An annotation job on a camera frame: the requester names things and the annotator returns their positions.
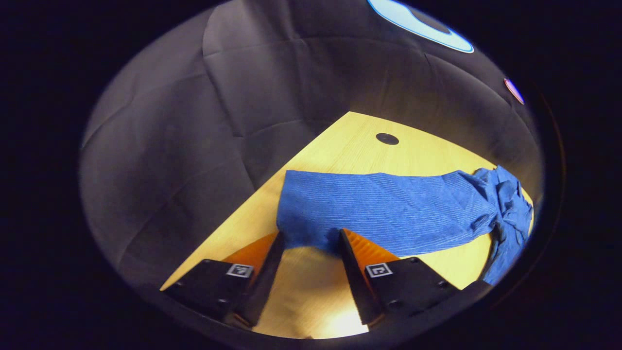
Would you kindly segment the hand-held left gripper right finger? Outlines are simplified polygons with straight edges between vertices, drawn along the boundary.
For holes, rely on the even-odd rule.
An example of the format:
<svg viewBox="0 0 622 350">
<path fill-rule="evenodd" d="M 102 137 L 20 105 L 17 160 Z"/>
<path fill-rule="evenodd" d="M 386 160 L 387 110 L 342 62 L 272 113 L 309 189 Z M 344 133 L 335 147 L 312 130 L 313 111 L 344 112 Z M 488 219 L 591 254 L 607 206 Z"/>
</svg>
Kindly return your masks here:
<svg viewBox="0 0 622 350">
<path fill-rule="evenodd" d="M 420 258 L 401 259 L 346 228 L 339 253 L 363 325 L 419 315 L 460 291 Z"/>
</svg>

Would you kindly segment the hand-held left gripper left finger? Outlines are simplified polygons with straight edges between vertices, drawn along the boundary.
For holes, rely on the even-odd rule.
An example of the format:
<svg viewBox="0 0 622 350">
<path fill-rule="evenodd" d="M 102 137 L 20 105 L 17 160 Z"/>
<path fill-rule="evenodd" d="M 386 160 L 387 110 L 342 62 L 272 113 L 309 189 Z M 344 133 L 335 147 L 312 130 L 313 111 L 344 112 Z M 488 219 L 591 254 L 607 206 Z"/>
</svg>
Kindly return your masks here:
<svg viewBox="0 0 622 350">
<path fill-rule="evenodd" d="M 255 327 L 284 250 L 283 234 L 272 233 L 222 261 L 202 259 L 163 292 L 200 316 L 231 326 Z"/>
</svg>

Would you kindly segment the blue button shirt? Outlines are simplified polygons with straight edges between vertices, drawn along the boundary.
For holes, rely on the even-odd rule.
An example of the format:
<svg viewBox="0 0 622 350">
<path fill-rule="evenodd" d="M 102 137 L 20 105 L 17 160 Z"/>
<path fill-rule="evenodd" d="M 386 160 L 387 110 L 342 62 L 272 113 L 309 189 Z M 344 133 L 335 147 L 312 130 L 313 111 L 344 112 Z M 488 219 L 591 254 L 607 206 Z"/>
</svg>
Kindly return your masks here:
<svg viewBox="0 0 622 350">
<path fill-rule="evenodd" d="M 482 272 L 497 284 L 529 239 L 533 206 L 502 166 L 435 176 L 329 174 L 288 170 L 276 225 L 286 248 L 335 254 L 351 230 L 398 257 L 440 252 L 489 235 Z"/>
</svg>

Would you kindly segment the black backdrop cloth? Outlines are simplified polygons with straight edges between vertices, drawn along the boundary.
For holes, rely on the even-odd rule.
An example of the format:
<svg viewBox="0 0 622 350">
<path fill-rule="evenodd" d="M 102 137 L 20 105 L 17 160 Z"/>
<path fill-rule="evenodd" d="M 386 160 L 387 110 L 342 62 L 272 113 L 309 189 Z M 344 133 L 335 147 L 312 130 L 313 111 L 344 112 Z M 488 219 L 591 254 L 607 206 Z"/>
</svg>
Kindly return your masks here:
<svg viewBox="0 0 622 350">
<path fill-rule="evenodd" d="M 346 112 L 421 129 L 505 167 L 539 205 L 535 118 L 480 49 L 404 6 L 230 0 L 138 53 L 81 147 L 87 222 L 132 287 L 156 289 L 278 169 Z"/>
</svg>

